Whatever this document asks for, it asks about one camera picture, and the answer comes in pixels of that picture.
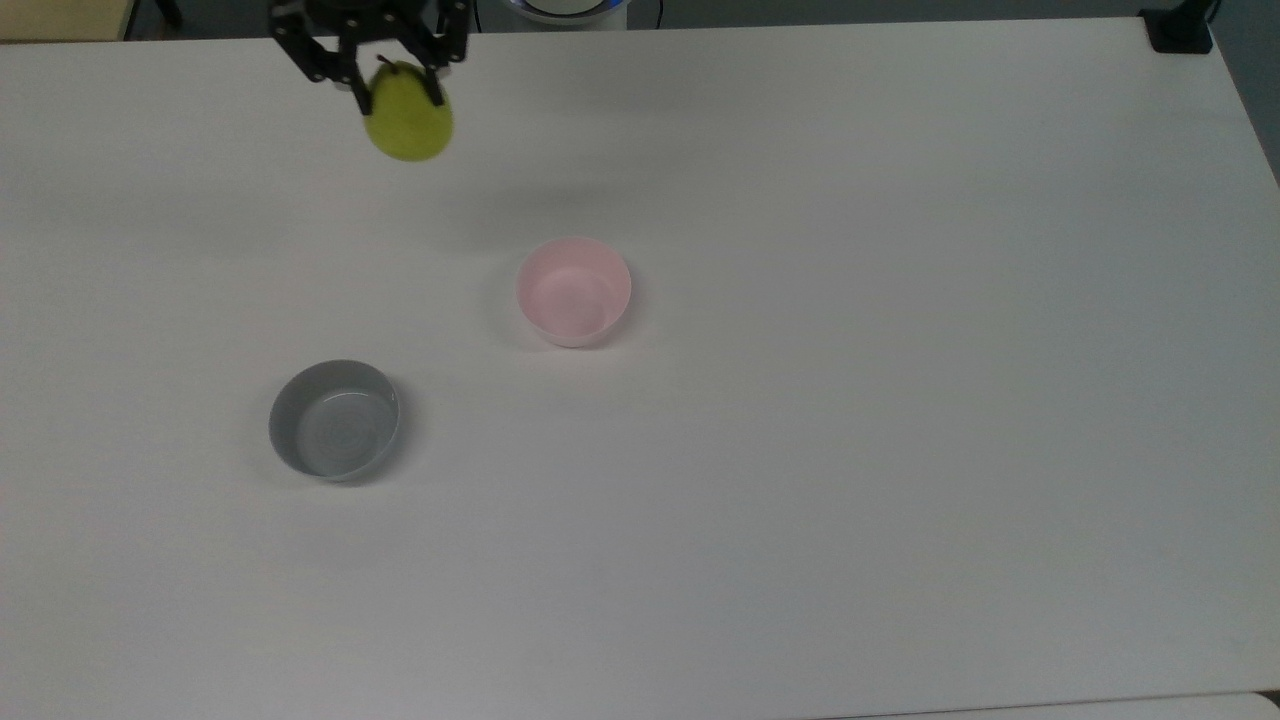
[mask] pear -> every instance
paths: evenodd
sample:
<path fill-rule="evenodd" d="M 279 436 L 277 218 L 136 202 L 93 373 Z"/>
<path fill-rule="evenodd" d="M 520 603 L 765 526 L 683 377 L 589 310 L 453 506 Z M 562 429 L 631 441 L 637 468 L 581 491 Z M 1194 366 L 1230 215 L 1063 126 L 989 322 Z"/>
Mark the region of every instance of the pear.
<path fill-rule="evenodd" d="M 369 140 L 387 155 L 404 161 L 430 160 L 453 137 L 453 110 L 449 97 L 436 108 L 422 86 L 422 69 L 411 63 L 390 63 L 370 82 L 372 113 L 365 117 Z"/>

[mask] floor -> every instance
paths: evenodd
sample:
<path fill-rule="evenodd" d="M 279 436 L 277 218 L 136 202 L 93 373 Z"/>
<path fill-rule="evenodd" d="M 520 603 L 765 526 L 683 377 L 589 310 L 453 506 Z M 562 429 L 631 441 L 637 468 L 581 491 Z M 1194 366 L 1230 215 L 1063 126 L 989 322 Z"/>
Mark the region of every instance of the floor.
<path fill-rule="evenodd" d="M 180 31 L 164 27 L 152 0 L 140 0 L 129 37 L 265 37 L 266 0 L 177 0 Z M 634 0 L 632 29 L 652 28 L 664 3 L 663 28 L 705 28 L 1012 18 L 1133 17 L 1174 0 Z M 513 32 L 521 23 L 506 0 L 477 0 L 484 32 Z M 1224 0 L 1213 33 L 1280 182 L 1280 1 Z"/>

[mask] black mount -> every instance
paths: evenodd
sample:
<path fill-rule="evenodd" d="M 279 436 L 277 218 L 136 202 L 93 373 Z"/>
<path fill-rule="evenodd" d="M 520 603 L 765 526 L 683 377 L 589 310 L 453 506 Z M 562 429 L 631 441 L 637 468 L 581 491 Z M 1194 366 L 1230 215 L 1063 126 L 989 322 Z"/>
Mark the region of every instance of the black mount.
<path fill-rule="evenodd" d="M 374 111 L 372 96 L 360 73 L 356 50 L 364 42 L 398 40 L 425 72 L 422 86 L 431 104 L 444 105 L 436 72 L 467 56 L 474 0 L 440 0 L 439 35 L 422 24 L 426 0 L 271 0 L 268 31 L 311 82 L 332 79 L 351 88 L 360 114 Z M 307 27 L 338 36 L 338 50 L 325 50 Z"/>
<path fill-rule="evenodd" d="M 1142 10 L 1138 17 L 1147 23 L 1147 37 L 1156 53 L 1207 55 L 1213 37 L 1204 19 L 1216 0 L 1183 0 L 1172 10 Z"/>

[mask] white table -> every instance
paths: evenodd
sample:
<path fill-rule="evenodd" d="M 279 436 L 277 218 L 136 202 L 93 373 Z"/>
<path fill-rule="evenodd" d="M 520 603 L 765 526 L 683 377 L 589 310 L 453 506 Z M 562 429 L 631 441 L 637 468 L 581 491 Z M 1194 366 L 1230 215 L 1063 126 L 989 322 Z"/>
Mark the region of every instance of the white table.
<path fill-rule="evenodd" d="M 3 47 L 5 717 L 777 720 L 1280 687 L 1280 192 L 1137 19 Z M 607 347 L 512 300 L 636 275 Z M 356 357 L 358 488 L 265 432 Z"/>

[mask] gray bowl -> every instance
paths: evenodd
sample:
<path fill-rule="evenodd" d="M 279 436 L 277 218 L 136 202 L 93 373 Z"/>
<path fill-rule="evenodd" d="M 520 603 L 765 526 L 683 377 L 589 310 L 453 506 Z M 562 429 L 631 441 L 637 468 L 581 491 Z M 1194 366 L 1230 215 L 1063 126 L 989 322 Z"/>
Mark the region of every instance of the gray bowl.
<path fill-rule="evenodd" d="M 344 483 L 387 459 L 399 415 L 387 375 L 355 360 L 330 360 L 298 373 L 275 397 L 271 446 L 289 468 Z"/>

